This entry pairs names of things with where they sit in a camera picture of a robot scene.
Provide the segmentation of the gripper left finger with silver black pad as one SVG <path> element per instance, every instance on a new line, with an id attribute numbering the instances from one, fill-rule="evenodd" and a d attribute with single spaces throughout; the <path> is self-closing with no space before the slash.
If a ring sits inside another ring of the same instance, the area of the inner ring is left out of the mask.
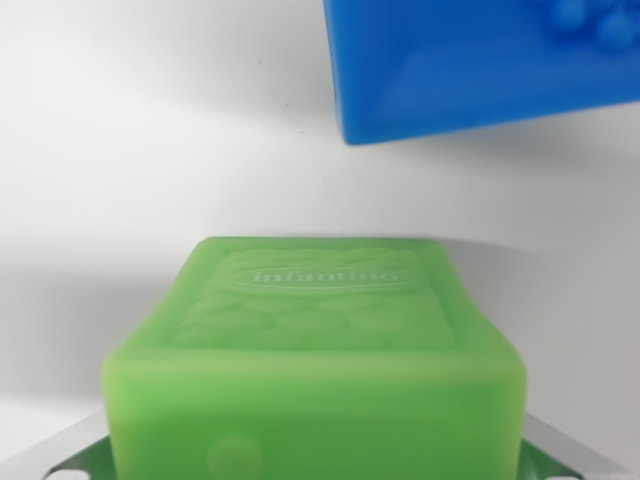
<path id="1" fill-rule="evenodd" d="M 104 412 L 97 412 L 1 463 L 2 479 L 47 479 L 56 471 L 116 479 Z"/>

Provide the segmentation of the gripper right finger with silver black pad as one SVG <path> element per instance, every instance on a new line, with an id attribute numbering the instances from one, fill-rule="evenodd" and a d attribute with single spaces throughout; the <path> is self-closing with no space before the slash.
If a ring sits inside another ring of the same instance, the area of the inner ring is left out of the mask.
<path id="1" fill-rule="evenodd" d="M 520 479 L 638 479 L 625 467 L 527 413 Z"/>

